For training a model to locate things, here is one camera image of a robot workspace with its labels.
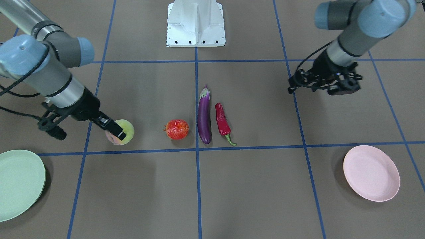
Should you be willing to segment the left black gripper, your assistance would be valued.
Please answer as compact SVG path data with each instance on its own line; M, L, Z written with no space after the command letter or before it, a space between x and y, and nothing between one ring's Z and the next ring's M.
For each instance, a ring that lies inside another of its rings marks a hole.
M313 62L309 70L301 66L313 54L310 54L296 68L296 72L288 79L288 93L292 94L298 88L309 88L312 91L326 90L329 95L352 94L360 90L359 81L363 76L356 73L357 62L348 66L338 66L333 63L326 52L322 52Z

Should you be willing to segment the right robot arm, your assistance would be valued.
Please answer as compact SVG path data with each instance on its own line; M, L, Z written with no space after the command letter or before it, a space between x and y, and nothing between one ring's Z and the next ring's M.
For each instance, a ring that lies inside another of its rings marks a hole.
M44 96L46 112L33 118L40 131L58 140L66 138L59 124L71 116L77 121L91 121L124 141L127 134L123 128L100 111L100 100L69 71L93 62L91 42L70 36L27 0L2 0L0 8L23 31L1 45L1 76L15 80L1 95L26 83Z

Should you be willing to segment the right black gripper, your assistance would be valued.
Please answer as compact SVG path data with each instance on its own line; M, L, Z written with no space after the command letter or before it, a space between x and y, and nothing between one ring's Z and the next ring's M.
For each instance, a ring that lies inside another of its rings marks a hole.
M104 128L108 141L123 141L127 134L124 131L126 121L116 120L100 111L100 100L85 88L81 98L73 105L71 116L77 121L91 121L100 128Z

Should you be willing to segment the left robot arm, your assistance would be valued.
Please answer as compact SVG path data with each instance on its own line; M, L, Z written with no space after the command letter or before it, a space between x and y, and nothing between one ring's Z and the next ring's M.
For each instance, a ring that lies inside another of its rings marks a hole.
M336 0L321 3L314 15L317 28L340 30L337 38L315 51L311 69L299 65L289 78L288 93L298 88L326 90L329 95L360 90L357 59L414 16L414 0Z

